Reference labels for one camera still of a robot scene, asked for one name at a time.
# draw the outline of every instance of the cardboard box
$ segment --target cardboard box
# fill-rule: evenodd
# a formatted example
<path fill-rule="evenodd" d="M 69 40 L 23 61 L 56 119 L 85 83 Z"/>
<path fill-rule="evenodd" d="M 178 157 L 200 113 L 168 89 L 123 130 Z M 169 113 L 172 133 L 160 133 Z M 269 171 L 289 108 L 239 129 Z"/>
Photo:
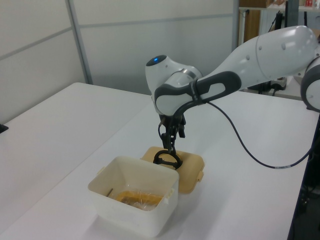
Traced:
<path fill-rule="evenodd" d="M 239 7 L 267 8 L 274 0 L 239 0 Z"/>

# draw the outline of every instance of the plastic box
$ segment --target plastic box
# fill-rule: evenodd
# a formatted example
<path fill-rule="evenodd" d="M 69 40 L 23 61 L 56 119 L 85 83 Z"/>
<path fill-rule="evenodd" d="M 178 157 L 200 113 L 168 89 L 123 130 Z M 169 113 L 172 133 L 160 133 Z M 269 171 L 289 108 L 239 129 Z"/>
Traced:
<path fill-rule="evenodd" d="M 97 213 L 114 224 L 147 237 L 157 236 L 178 204 L 179 174 L 167 167 L 140 159 L 118 156 L 89 183 Z M 107 197 L 139 190 L 163 196 L 146 211 Z"/>

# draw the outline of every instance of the shelf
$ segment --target shelf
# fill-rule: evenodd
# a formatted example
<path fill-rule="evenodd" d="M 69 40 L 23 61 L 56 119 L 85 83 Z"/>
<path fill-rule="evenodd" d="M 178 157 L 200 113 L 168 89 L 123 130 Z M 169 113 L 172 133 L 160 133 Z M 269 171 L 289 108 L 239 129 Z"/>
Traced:
<path fill-rule="evenodd" d="M 245 7 L 245 6 L 240 6 L 240 10 L 268 10 L 268 11 L 285 11 L 286 6 L 284 4 L 282 5 L 275 5 L 271 4 L 267 8 L 265 7 Z M 315 13 L 320 13 L 320 8 L 316 7 L 310 7 L 310 6 L 299 6 L 299 12 L 315 12 Z"/>

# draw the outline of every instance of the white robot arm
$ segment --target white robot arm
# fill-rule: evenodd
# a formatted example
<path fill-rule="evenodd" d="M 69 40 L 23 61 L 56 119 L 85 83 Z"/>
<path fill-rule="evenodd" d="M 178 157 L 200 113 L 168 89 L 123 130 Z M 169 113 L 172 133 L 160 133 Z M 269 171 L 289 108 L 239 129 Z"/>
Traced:
<path fill-rule="evenodd" d="M 204 77 L 195 67 L 165 55 L 152 58 L 145 75 L 161 116 L 181 116 L 191 107 L 285 76 L 304 76 L 301 97 L 310 109 L 320 112 L 319 53 L 313 32 L 294 26 L 245 42 Z"/>

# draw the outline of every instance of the container lid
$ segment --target container lid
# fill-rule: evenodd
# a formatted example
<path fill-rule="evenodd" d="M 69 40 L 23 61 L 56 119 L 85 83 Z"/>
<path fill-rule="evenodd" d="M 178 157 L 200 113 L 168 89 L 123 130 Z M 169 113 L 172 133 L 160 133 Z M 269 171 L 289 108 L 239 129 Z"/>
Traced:
<path fill-rule="evenodd" d="M 161 150 L 164 150 L 164 148 L 152 146 L 146 151 L 141 159 L 152 163 L 157 152 Z M 204 176 L 203 169 L 205 167 L 205 162 L 201 156 L 196 154 L 184 151 L 176 151 L 176 154 L 182 160 L 182 165 L 176 170 L 179 174 L 179 193 L 189 194 L 195 189 L 197 182 L 202 180 Z M 169 154 L 162 154 L 160 156 L 167 162 L 174 163 L 176 161 Z M 170 165 L 161 164 L 161 166 L 174 169 Z"/>

